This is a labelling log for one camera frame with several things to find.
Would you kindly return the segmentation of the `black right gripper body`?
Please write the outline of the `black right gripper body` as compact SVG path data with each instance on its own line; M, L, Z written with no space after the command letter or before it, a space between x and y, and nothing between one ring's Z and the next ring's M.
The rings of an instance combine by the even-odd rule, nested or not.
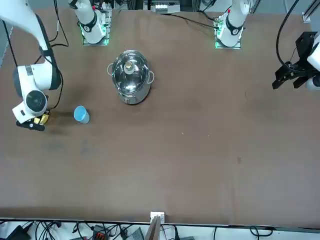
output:
M50 117L50 110L46 110L41 116L33 118L33 122L37 125L45 125Z

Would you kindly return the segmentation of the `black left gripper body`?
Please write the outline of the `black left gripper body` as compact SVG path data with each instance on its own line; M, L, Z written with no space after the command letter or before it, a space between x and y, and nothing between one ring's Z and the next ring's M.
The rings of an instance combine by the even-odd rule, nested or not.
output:
M295 41L299 57L297 64L299 66L307 64L307 57L310 55L317 34L317 31L304 31Z

